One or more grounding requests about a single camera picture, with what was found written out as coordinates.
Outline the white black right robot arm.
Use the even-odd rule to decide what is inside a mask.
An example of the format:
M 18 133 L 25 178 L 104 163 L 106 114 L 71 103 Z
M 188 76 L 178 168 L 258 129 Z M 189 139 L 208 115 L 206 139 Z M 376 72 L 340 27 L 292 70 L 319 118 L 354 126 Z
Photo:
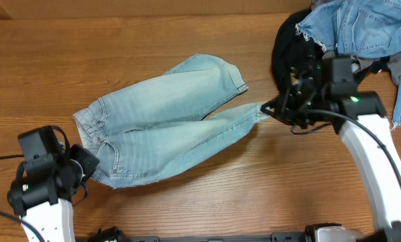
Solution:
M 311 225 L 303 241 L 401 241 L 401 160 L 379 95 L 358 91 L 348 56 L 296 71 L 290 86 L 261 111 L 292 128 L 331 125 L 351 153 L 366 189 L 374 233 L 358 235 L 332 223 Z

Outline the light blue denim shorts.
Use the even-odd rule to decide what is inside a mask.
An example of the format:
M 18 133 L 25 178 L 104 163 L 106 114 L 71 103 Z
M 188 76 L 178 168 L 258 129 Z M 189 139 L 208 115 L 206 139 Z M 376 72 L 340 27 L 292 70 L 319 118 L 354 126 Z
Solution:
M 221 111 L 248 89 L 238 68 L 195 54 L 159 77 L 102 96 L 74 114 L 83 146 L 111 188 L 159 182 L 202 163 L 266 119 L 259 103 Z

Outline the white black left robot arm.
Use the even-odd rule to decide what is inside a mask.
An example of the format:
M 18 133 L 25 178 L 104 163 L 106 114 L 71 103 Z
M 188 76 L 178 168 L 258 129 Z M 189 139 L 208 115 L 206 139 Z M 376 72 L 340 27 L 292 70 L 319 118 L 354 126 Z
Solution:
M 57 126 L 18 136 L 22 163 L 7 193 L 29 242 L 75 242 L 72 197 L 86 188 L 99 159 L 81 145 L 61 143 Z

